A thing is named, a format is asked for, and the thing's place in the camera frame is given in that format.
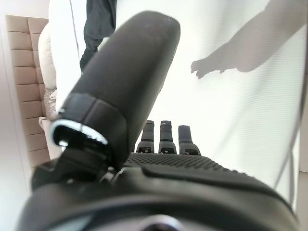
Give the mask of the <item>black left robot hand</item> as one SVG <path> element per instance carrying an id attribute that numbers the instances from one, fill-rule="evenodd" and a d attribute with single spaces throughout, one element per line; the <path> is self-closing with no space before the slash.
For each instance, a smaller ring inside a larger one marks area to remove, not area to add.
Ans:
<path id="1" fill-rule="evenodd" d="M 38 166 L 19 231 L 297 231 L 264 183 L 200 155 L 133 153 L 180 39 L 142 12 L 92 58 L 50 126 L 65 148 Z"/>

